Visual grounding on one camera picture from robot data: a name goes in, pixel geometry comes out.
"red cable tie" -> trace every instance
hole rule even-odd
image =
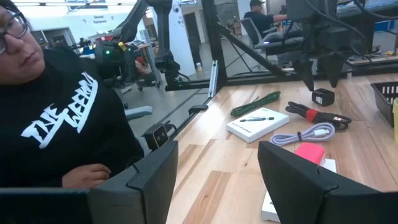
[[[318,111],[314,110],[314,109],[309,109],[307,110],[307,112],[305,113],[305,118],[307,119],[307,121],[309,122],[313,122],[313,120],[315,119],[315,117],[317,116]]]

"green cable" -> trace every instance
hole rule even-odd
[[[266,95],[265,97],[261,98],[260,100],[256,100],[252,103],[248,103],[246,105],[237,107],[231,111],[231,116],[241,116],[251,110],[254,110],[260,106],[272,103],[277,101],[280,96],[280,91],[276,91]]]

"desk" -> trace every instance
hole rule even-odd
[[[259,141],[313,125],[299,115],[285,112],[288,101],[352,118],[347,131],[336,133],[330,142],[320,143],[326,158],[335,159],[337,172],[345,177],[381,191],[398,190],[394,130],[376,108],[369,85],[391,81],[398,81],[398,75],[340,80],[335,88],[336,102],[328,107],[314,104],[311,92],[302,82],[224,87],[209,102],[209,109],[177,136],[180,156],[167,223],[273,223],[261,220],[266,187],[257,161]],[[316,82],[315,87],[332,89],[328,82]],[[250,144],[226,131],[226,123],[235,119],[229,115],[232,108],[273,91],[282,92],[280,100],[266,107],[288,114],[289,124]],[[285,148],[293,152],[298,146]]]

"black robotic arm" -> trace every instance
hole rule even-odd
[[[172,0],[138,0],[127,18],[115,28],[113,39],[97,43],[95,48],[97,64],[109,67],[122,67],[125,65],[126,69],[122,74],[122,80],[129,75],[136,76],[134,74],[136,72],[134,68],[134,53],[128,50],[128,48],[134,48],[134,46],[126,46],[124,43],[132,42],[136,38],[137,25],[148,6],[151,6],[158,16],[159,51],[155,58],[155,66],[160,72],[165,74],[166,90],[169,87],[175,88],[180,85],[187,85],[179,77],[180,65],[174,61],[170,50],[169,14],[172,9],[172,3]]]

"white cable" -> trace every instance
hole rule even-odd
[[[300,141],[299,136],[301,136],[302,141],[329,141],[335,135],[335,132],[336,129],[332,124],[318,123],[303,133],[298,132],[297,134],[275,134],[273,137],[271,137],[271,143],[278,146],[284,146],[286,144]]]

